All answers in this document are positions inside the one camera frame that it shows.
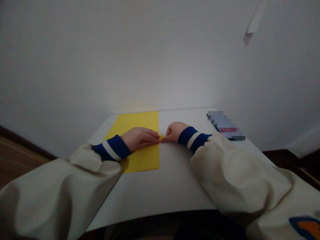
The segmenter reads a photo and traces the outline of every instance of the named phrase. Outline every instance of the white wall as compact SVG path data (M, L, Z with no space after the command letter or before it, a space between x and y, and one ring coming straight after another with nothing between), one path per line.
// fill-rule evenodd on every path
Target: white wall
M69 156L112 113L216 107L261 149L320 122L320 2L9 1L0 125Z
M288 149L299 158L320 149L320 126L295 141Z

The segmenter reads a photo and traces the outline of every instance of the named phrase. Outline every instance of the white table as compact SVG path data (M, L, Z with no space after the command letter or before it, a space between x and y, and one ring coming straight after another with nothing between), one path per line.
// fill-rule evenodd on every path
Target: white table
M159 133L165 136L169 124L181 121L202 133L211 134L216 130L207 120L208 111L216 111L216 109L161 111L159 112ZM101 143L117 117L118 115L109 116L88 142ZM274 166L248 138L233 143ZM177 143L160 144L160 168L123 174L87 231L162 213L216 209L196 180L189 162L191 156L189 149Z

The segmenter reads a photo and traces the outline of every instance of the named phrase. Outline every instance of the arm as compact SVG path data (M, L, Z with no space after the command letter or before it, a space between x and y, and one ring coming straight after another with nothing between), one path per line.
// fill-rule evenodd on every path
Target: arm
M121 175L118 163L159 142L158 134L133 128L69 159L56 159L7 184L0 192L0 235L12 239L78 239Z
M316 222L294 223L320 210L320 193L297 175L266 165L218 132L200 134L173 123L168 133L162 141L178 141L193 151L190 161L200 184L223 214L247 227L250 239L302 239L294 225L319 234Z

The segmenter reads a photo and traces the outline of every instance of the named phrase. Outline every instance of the finger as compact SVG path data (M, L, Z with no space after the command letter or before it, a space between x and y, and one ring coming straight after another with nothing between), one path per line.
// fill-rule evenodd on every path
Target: finger
M172 123L168 126L166 136L171 134L171 132L172 132L172 127L171 126L172 126Z
M139 149L144 148L144 147L148 147L148 146L151 146L151 145L154 145L154 144L155 144L154 142L145 141L145 142L142 142L142 143L139 144Z
M164 142L173 142L172 140L172 135L168 135L164 138L161 139L161 142L164 143Z
M158 133L157 133L156 131L153 131L153 130L151 130L151 129L149 129L149 128L143 128L142 131L143 131L144 133L148 133L148 134L154 136L155 138L160 138L160 136L158 135Z
M142 133L142 140L143 141L151 141L154 143L159 143L160 141L158 139L156 139L154 136L148 134L148 133Z

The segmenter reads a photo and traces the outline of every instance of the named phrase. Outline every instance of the blue cuff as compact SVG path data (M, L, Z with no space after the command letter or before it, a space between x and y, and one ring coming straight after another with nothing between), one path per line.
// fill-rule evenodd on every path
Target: blue cuff
M119 135L115 135L99 145L94 145L91 149L100 155L102 161L119 161L131 154Z
M187 127L179 136L178 143L187 146L194 154L196 150L208 141L211 134L199 133L194 127Z

